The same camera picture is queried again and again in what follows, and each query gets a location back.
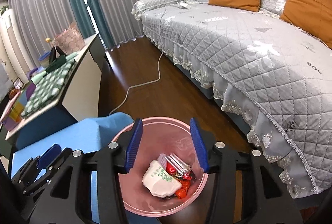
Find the quilted sofa cover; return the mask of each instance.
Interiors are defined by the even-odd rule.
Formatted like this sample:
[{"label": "quilted sofa cover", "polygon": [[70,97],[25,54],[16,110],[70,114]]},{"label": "quilted sofa cover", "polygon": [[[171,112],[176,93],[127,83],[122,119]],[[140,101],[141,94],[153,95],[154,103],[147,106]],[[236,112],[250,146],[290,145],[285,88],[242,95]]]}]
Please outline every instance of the quilted sofa cover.
[{"label": "quilted sofa cover", "polygon": [[279,20],[286,0],[261,0],[258,13],[208,0],[185,0],[187,10],[177,1],[141,0],[132,13],[174,64],[213,87],[223,111],[243,116],[251,126],[248,141],[283,168],[280,178],[292,197],[329,188],[331,50]]}]

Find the wooden floor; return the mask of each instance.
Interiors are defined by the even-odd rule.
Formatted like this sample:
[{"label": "wooden floor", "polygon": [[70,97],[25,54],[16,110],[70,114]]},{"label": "wooden floor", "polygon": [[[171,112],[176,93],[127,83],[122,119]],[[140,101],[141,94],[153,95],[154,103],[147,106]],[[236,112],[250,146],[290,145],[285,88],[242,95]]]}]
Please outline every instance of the wooden floor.
[{"label": "wooden floor", "polygon": [[[129,86],[156,80],[157,63],[160,51],[147,39],[123,44],[110,52],[111,67],[105,62],[99,97],[99,115],[105,116],[124,99]],[[237,126],[221,111],[213,100],[203,93],[163,56],[160,60],[161,79],[129,91],[127,101],[117,110],[128,113],[132,118],[167,116],[189,123],[192,117],[198,118],[203,129],[211,131],[217,140],[230,147],[249,152],[252,147],[245,140]],[[205,222],[209,207],[214,176],[200,196],[184,210],[160,218],[163,224],[201,224]],[[234,220],[240,220],[242,187],[237,186]]]}]

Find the metal screw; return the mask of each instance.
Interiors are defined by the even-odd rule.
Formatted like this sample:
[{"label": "metal screw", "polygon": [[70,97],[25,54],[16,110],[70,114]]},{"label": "metal screw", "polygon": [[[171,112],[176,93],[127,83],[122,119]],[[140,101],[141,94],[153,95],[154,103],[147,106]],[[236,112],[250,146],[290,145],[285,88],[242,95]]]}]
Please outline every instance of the metal screw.
[{"label": "metal screw", "polygon": [[118,146],[118,143],[116,143],[116,142],[111,142],[109,145],[108,145],[108,148],[110,148],[110,149],[114,149],[114,148],[116,148]]},{"label": "metal screw", "polygon": [[215,143],[215,147],[217,147],[217,148],[224,148],[225,144],[223,142],[216,142]]},{"label": "metal screw", "polygon": [[255,156],[255,157],[259,157],[261,155],[261,151],[257,150],[257,149],[254,149],[252,151],[252,154]]},{"label": "metal screw", "polygon": [[73,152],[73,157],[77,158],[77,157],[79,157],[81,154],[82,154],[81,150],[75,150],[75,151]]}]

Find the pink basket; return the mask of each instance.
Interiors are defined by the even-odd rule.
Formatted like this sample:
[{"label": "pink basket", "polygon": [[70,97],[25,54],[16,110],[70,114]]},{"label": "pink basket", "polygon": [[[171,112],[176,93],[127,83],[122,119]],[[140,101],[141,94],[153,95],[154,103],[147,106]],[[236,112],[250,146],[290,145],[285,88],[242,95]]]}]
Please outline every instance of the pink basket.
[{"label": "pink basket", "polygon": [[[132,128],[127,126],[114,137]],[[190,186],[184,199],[173,197],[160,199],[151,195],[144,187],[142,178],[151,161],[161,153],[174,153],[184,162],[192,165],[197,180]],[[208,175],[201,169],[190,136],[190,127],[173,118],[150,117],[143,119],[143,135],[134,167],[126,175],[119,174],[124,207],[135,214],[159,217],[174,214],[191,204],[203,190]]]}]

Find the white cable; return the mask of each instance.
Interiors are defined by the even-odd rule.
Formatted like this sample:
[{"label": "white cable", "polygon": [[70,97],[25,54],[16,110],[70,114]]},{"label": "white cable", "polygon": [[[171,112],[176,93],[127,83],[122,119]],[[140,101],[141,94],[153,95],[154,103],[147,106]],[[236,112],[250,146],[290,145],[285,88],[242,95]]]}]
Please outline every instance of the white cable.
[{"label": "white cable", "polygon": [[[162,14],[162,16],[161,16],[161,18],[160,18],[160,21],[159,21],[159,36],[160,36],[160,42],[161,42],[161,44],[162,44],[162,41],[161,41],[161,32],[160,32],[160,28],[161,28],[161,19],[163,18],[163,16],[164,16],[165,13],[166,13],[166,7],[167,7],[167,5],[165,6],[165,11],[164,11],[164,13]],[[164,48],[164,49],[162,50],[161,55],[160,55],[159,60],[158,60],[158,74],[159,74],[159,78],[156,79],[156,80],[153,80],[153,81],[148,81],[148,82],[145,82],[145,83],[142,83],[142,84],[138,84],[138,85],[130,86],[130,87],[128,88],[128,90],[127,90],[126,97],[124,98],[124,100],[122,101],[122,103],[121,103],[119,106],[117,106],[115,109],[113,109],[113,110],[110,112],[110,115],[111,115],[113,112],[115,112],[118,108],[120,108],[120,107],[126,102],[127,97],[128,97],[128,93],[129,93],[129,90],[130,90],[130,89],[132,89],[132,88],[136,88],[136,87],[140,87],[140,86],[143,86],[143,85],[147,85],[147,84],[151,84],[151,83],[154,83],[154,82],[157,82],[157,81],[160,80],[161,75],[160,75],[159,63],[160,63],[160,59],[161,59],[161,57],[163,56],[163,54],[164,54],[164,52],[165,52],[166,45],[164,45],[163,48]]]}]

